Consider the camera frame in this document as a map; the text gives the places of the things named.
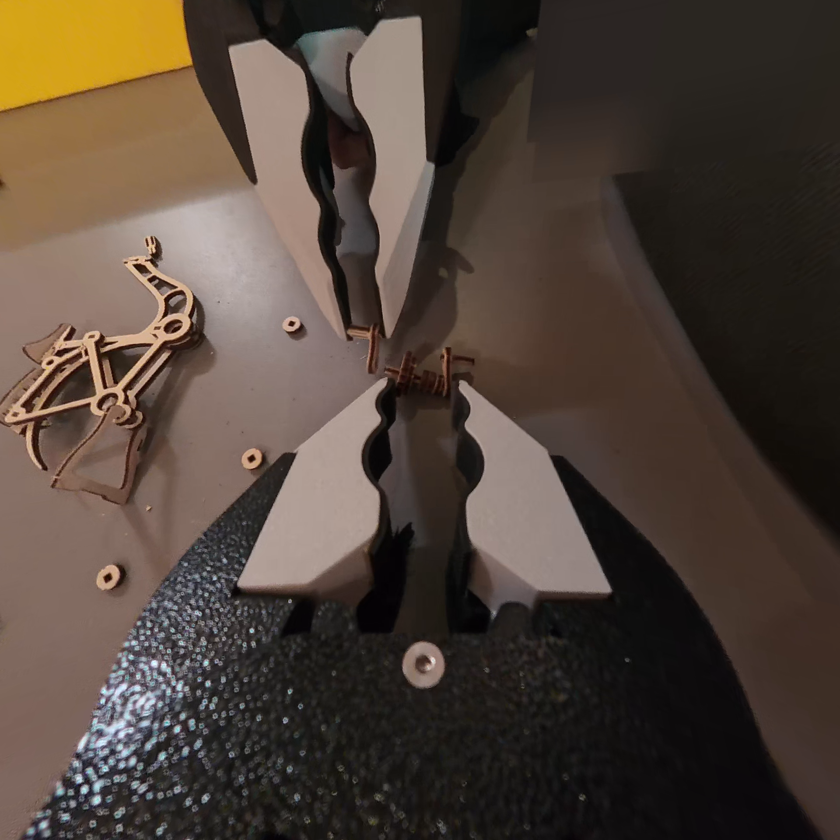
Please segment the wooden bicycle frame model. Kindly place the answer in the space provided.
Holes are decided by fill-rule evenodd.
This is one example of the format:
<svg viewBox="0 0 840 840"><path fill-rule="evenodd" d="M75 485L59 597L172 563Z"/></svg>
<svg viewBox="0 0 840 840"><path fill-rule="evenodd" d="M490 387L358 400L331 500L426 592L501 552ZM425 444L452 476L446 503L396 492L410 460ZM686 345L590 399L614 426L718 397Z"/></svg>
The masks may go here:
<svg viewBox="0 0 840 840"><path fill-rule="evenodd" d="M24 354L33 368L2 398L2 425L22 437L30 460L47 470L41 435L59 415L87 410L96 424L56 469L51 487L86 492L113 505L128 503L148 428L141 396L172 356L200 343L198 300L186 284L160 268L161 241L144 239L145 254L126 258L124 267L149 292L156 310L138 332L107 335L90 330L80 337L61 323L43 339L28 343ZM78 467L91 447L110 430L126 434L122 476L117 486L82 476Z"/></svg>

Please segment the person's torso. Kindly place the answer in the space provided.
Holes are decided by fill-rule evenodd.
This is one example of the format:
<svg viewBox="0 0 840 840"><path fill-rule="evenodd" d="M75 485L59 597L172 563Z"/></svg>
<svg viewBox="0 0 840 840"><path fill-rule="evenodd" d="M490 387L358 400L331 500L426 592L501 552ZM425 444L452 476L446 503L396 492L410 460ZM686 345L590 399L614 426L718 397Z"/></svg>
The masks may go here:
<svg viewBox="0 0 840 840"><path fill-rule="evenodd" d="M731 412L838 534L838 158L627 174L615 184Z"/></svg>

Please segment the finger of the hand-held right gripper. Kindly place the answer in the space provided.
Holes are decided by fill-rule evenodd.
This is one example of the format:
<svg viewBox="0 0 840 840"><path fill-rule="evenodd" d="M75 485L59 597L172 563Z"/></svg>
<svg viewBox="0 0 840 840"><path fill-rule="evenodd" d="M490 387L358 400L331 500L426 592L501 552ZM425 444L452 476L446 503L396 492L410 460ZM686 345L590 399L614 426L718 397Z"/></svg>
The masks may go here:
<svg viewBox="0 0 840 840"><path fill-rule="evenodd" d="M333 242L337 218L311 158L318 89L301 63L264 39L232 45L228 54L256 192L324 318L347 340L350 307Z"/></svg>
<svg viewBox="0 0 840 840"><path fill-rule="evenodd" d="M393 335L413 276L434 185L427 158L423 22L380 21L349 58L353 110L372 142L369 206L377 228L374 276L383 329Z"/></svg>

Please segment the wooden gear crank assembly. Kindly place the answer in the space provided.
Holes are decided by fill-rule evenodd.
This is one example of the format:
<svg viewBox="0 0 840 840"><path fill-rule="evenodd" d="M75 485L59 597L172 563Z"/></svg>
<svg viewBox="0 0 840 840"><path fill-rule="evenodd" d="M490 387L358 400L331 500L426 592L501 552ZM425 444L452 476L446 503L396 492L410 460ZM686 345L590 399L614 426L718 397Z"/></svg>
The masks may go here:
<svg viewBox="0 0 840 840"><path fill-rule="evenodd" d="M399 365L386 365L385 375L393 379L397 393L405 395L411 391L429 396L449 398L452 392L454 368L457 364L474 365L475 358L461 353L454 353L451 347L445 347L439 355L440 370L420 369L418 358L408 350Z"/></svg>

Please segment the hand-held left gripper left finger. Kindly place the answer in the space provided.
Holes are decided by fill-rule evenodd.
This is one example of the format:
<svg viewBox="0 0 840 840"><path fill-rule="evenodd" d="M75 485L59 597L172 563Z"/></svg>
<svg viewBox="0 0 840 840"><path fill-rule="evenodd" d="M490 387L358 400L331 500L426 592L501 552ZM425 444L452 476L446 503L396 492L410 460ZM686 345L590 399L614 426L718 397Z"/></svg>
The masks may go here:
<svg viewBox="0 0 840 840"><path fill-rule="evenodd" d="M297 448L239 592L340 602L360 622L396 620L401 550L381 486L395 419L396 384L377 380Z"/></svg>

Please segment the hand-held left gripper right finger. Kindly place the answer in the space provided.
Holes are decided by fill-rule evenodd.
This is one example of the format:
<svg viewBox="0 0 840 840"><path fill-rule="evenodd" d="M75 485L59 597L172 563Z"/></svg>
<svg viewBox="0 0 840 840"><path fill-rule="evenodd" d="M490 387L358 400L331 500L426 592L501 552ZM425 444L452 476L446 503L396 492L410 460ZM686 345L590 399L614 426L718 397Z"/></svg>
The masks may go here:
<svg viewBox="0 0 840 840"><path fill-rule="evenodd" d="M546 447L467 382L457 384L458 467L466 478L467 591L509 603L613 593Z"/></svg>

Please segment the person's right forearm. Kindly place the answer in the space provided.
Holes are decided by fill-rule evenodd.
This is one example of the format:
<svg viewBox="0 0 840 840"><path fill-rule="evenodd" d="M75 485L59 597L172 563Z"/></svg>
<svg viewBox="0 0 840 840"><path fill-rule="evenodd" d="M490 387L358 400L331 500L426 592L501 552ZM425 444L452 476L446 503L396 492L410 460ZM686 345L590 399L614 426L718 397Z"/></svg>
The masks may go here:
<svg viewBox="0 0 840 840"><path fill-rule="evenodd" d="M799 150L839 134L838 1L542 2L540 180Z"/></svg>

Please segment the small wooden crank arm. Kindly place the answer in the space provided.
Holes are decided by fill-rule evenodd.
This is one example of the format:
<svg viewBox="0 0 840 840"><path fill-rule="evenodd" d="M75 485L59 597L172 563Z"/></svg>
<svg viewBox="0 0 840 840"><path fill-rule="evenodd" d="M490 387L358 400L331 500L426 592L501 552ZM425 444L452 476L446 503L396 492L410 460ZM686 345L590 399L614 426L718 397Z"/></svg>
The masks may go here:
<svg viewBox="0 0 840 840"><path fill-rule="evenodd" d="M367 340L365 369L369 375L375 375L379 369L381 327L378 323L372 325L350 325L346 329L349 338Z"/></svg>

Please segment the yellow plastic bin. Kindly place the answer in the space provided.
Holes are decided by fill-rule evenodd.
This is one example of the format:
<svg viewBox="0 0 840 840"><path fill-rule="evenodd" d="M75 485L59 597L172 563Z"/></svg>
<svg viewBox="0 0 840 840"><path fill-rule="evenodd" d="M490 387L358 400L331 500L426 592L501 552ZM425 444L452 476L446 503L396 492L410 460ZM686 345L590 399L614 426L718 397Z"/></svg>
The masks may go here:
<svg viewBox="0 0 840 840"><path fill-rule="evenodd" d="M181 1L2 1L1 110L189 67Z"/></svg>

